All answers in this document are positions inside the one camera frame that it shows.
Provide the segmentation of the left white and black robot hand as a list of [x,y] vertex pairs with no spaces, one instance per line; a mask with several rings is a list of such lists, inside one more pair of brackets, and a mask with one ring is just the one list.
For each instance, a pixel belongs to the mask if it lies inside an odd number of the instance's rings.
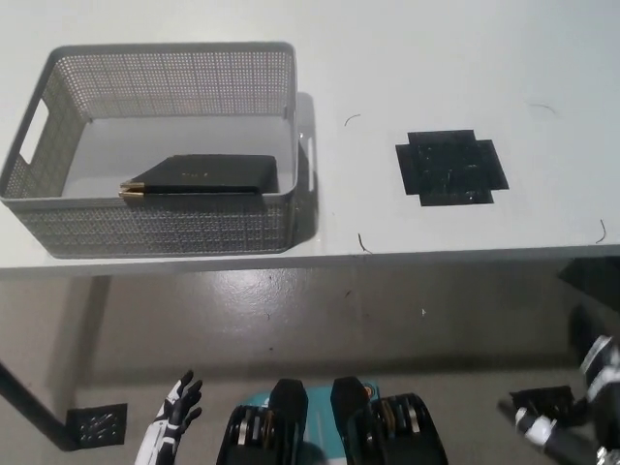
[[188,370],[166,396],[154,423],[163,426],[167,436],[179,439],[202,414],[197,406],[201,398],[202,380],[194,381],[194,371]]

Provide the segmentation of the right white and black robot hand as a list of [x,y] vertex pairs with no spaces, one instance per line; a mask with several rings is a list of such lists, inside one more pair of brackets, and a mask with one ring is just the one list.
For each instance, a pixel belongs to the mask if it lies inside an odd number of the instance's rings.
[[607,386],[619,383],[619,346],[603,321],[582,305],[569,317],[569,340],[593,403]]

